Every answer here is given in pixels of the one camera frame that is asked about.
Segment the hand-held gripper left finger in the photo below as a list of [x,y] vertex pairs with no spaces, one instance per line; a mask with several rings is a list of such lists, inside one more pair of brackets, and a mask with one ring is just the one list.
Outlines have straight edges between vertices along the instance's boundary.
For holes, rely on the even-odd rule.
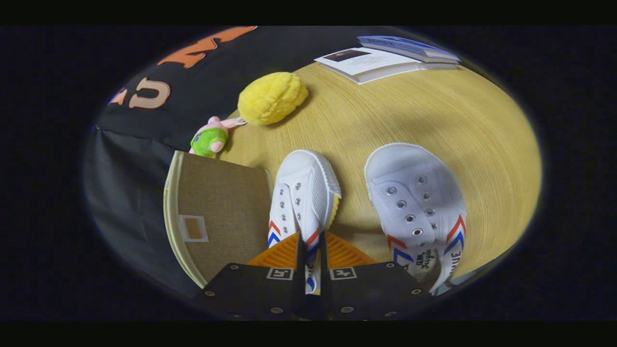
[[299,233],[280,246],[294,248],[291,267],[231,262],[207,283],[191,304],[220,320],[295,320],[306,295],[306,245]]

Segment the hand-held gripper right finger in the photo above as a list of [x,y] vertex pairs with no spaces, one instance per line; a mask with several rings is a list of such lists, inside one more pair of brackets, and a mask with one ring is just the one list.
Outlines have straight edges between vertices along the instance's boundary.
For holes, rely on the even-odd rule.
[[429,291],[397,262],[331,266],[334,249],[321,237],[321,299],[326,320],[407,318],[432,303]]

